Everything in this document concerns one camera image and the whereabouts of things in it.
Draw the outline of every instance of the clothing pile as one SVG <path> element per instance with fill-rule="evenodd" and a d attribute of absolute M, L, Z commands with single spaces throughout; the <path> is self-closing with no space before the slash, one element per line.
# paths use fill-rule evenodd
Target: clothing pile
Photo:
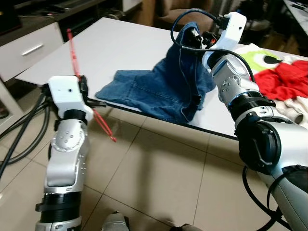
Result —
<path fill-rule="evenodd" d="M 200 32 L 196 23 L 188 23 L 180 31 L 177 42 L 191 46 L 189 34 L 185 32 L 192 28 Z M 119 70 L 114 80 L 95 96 L 180 124 L 193 119 L 196 110 L 202 109 L 205 94 L 214 87 L 211 75 L 198 57 L 174 44 L 152 71 Z"/>
<path fill-rule="evenodd" d="M 274 54 L 254 44 L 236 52 L 257 73 L 255 79 L 260 92 L 276 102 L 276 108 L 281 114 L 308 129 L 308 60 L 295 56 L 277 60 Z"/>

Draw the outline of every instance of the white table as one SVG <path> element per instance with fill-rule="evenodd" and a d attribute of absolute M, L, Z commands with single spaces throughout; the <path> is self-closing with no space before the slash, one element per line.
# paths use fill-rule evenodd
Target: white table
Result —
<path fill-rule="evenodd" d="M 293 15 L 294 19 L 298 22 L 298 24 L 303 28 L 305 33 L 308 36 L 308 12 L 305 12 L 301 9 L 295 8 L 291 6 L 292 4 L 295 4 L 295 2 L 289 1 L 289 0 L 283 0 L 284 4 L 288 8 L 288 10 Z"/>
<path fill-rule="evenodd" d="M 99 20 L 78 34 L 74 37 L 74 43 L 80 73 L 88 80 L 91 99 L 97 99 L 95 93 L 113 80 L 117 70 L 151 70 L 172 45 L 167 30 L 108 18 Z M 285 55 L 272 52 L 280 57 Z M 66 43 L 16 78 L 42 85 L 52 76 L 73 73 L 69 43 Z M 109 105 L 141 113 L 137 108 L 111 102 Z M 217 87 L 206 94 L 203 109 L 197 111 L 187 126 L 236 139 L 234 121 L 219 101 Z"/>

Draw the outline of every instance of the chair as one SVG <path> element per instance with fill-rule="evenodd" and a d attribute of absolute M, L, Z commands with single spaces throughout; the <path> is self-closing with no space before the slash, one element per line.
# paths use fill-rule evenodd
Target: chair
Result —
<path fill-rule="evenodd" d="M 200 8 L 211 12 L 213 0 L 156 0 L 154 26 L 171 30 L 177 17 L 190 8 Z M 196 22 L 202 32 L 209 31 L 213 20 L 198 12 L 192 12 L 184 16 L 175 28 L 176 31 L 188 22 Z"/>

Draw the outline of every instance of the white drawer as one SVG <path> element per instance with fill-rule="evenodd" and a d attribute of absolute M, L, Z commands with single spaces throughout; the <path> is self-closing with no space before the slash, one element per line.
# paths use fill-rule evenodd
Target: white drawer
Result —
<path fill-rule="evenodd" d="M 57 23 L 0 47 L 0 77 L 5 82 L 28 69 L 63 44 Z"/>

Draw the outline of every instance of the red clothing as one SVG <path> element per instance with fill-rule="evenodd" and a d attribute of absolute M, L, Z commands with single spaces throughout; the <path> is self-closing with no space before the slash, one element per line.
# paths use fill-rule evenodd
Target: red clothing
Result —
<path fill-rule="evenodd" d="M 280 63 L 274 70 L 259 72 L 255 79 L 260 92 L 271 100 L 308 98 L 308 61 Z"/>

